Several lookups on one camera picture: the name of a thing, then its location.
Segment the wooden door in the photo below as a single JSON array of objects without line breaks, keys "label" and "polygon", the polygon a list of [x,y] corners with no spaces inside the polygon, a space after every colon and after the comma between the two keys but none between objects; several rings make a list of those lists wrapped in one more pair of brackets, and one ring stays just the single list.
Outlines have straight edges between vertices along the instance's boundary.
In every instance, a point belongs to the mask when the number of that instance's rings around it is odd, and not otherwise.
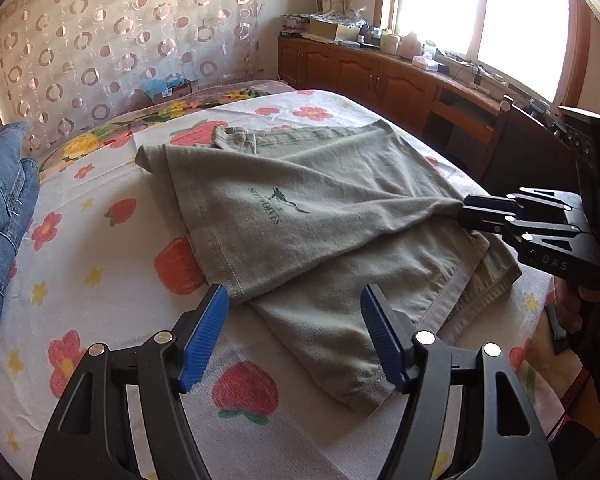
[{"label": "wooden door", "polygon": [[332,49],[317,41],[303,41],[299,70],[304,89],[334,90]]},{"label": "wooden door", "polygon": [[436,94],[435,81],[418,69],[397,62],[380,63],[378,113],[421,136]]},{"label": "wooden door", "polygon": [[371,109],[377,108],[379,61],[341,47],[335,54],[336,92]]},{"label": "wooden door", "polygon": [[300,49],[298,40],[278,38],[278,73],[280,79],[299,90]]}]

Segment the window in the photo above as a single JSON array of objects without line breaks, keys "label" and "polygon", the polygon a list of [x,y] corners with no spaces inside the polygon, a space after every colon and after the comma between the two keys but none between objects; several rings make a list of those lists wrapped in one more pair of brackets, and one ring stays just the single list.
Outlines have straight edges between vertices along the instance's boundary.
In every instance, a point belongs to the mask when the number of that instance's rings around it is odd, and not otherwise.
[{"label": "window", "polygon": [[489,72],[554,101],[569,33],[569,0],[397,0],[398,34],[414,30]]}]

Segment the chair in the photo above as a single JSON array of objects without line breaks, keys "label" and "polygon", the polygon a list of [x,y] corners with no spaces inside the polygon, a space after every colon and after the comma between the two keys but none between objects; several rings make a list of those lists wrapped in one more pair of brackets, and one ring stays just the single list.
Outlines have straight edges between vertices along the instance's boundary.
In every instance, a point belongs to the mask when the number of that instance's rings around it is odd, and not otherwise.
[{"label": "chair", "polygon": [[476,180],[495,196],[520,187],[580,192],[571,149],[515,106],[509,96],[500,104]]}]

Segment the wall covering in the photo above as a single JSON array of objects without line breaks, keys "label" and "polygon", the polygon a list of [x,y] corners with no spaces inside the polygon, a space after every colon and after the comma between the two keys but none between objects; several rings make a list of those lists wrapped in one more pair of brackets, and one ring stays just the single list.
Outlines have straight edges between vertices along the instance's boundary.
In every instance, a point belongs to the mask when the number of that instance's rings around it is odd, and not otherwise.
[{"label": "wall covering", "polygon": [[35,154],[148,105],[149,78],[200,88],[251,78],[264,3],[13,0],[0,10],[3,120],[32,124]]}]

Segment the stack of books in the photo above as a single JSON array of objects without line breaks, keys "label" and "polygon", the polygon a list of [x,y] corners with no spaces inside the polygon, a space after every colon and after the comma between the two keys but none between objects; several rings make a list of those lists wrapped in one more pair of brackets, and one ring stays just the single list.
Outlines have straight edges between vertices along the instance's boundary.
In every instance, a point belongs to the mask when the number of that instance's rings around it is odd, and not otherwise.
[{"label": "stack of books", "polygon": [[310,14],[283,14],[280,17],[283,20],[280,36],[283,38],[300,38],[309,29]]}]

